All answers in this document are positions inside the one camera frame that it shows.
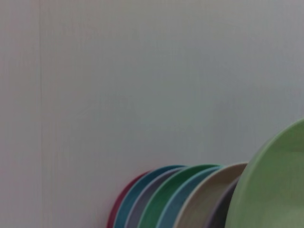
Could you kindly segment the teal blue plate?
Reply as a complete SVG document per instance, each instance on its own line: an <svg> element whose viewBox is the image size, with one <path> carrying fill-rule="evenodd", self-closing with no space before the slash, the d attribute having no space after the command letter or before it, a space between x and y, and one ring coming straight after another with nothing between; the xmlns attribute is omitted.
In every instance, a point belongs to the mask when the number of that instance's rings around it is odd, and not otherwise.
<svg viewBox="0 0 304 228"><path fill-rule="evenodd" d="M117 198L107 228L137 228L151 196L165 180L184 168L185 165L163 166L132 180Z"/></svg>

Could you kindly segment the light green plate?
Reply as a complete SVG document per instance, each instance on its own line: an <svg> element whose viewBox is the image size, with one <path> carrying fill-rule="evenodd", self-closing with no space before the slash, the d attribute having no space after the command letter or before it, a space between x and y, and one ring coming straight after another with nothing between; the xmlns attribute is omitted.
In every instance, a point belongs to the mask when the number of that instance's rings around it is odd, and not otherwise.
<svg viewBox="0 0 304 228"><path fill-rule="evenodd" d="M249 161L225 228L304 228L304 119L268 140Z"/></svg>

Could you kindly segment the maroon red plate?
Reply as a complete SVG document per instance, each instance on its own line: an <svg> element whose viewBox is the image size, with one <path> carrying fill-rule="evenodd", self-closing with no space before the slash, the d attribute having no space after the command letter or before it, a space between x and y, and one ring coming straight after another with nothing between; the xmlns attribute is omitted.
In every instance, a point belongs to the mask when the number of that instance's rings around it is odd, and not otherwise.
<svg viewBox="0 0 304 228"><path fill-rule="evenodd" d="M124 228L132 205L148 183L147 176L150 172L140 174L121 191L110 211L106 228Z"/></svg>

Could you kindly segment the beige plate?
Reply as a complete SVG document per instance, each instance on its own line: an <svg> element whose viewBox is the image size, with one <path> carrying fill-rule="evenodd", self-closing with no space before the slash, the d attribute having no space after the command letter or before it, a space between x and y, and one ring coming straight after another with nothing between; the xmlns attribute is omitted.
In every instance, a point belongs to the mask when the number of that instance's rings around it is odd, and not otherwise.
<svg viewBox="0 0 304 228"><path fill-rule="evenodd" d="M203 228L224 191L246 166L247 162L231 164L201 181L184 202L173 228Z"/></svg>

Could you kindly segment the grey purple plate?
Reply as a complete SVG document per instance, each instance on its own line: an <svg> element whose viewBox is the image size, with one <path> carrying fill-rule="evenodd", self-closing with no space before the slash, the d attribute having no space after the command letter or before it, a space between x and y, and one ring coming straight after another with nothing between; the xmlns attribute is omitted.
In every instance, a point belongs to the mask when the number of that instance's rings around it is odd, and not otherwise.
<svg viewBox="0 0 304 228"><path fill-rule="evenodd" d="M190 166L165 166L148 172L126 195L115 228L156 228L176 190L190 176Z"/></svg>

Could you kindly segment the dark green plate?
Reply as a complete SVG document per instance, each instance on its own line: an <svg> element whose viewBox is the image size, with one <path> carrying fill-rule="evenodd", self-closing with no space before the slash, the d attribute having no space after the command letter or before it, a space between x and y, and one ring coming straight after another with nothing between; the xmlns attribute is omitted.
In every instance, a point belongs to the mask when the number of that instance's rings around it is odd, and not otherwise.
<svg viewBox="0 0 304 228"><path fill-rule="evenodd" d="M162 213L162 210L164 209L164 206L166 205L170 196L173 194L175 188L177 187L177 178L179 177L179 173L181 171L178 171L177 173L170 176L151 196L150 200L147 203L147 206L143 211L137 228L156 227L158 219Z"/></svg>

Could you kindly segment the light blue plate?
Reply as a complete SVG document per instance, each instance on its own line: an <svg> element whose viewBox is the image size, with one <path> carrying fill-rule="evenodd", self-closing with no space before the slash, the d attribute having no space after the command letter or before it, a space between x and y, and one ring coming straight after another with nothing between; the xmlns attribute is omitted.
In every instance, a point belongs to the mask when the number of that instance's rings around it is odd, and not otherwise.
<svg viewBox="0 0 304 228"><path fill-rule="evenodd" d="M218 164L203 164L184 169L177 178L177 187L164 206L155 228L173 228L183 203L195 187L210 174L223 168Z"/></svg>

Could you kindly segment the lavender plate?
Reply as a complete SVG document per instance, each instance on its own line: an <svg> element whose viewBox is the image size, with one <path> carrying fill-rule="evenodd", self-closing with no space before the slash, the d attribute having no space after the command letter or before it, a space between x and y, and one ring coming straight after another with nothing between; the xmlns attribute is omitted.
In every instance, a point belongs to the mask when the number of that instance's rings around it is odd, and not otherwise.
<svg viewBox="0 0 304 228"><path fill-rule="evenodd" d="M215 207L208 216L203 228L225 228L226 218L234 190L240 176L234 179L221 194Z"/></svg>

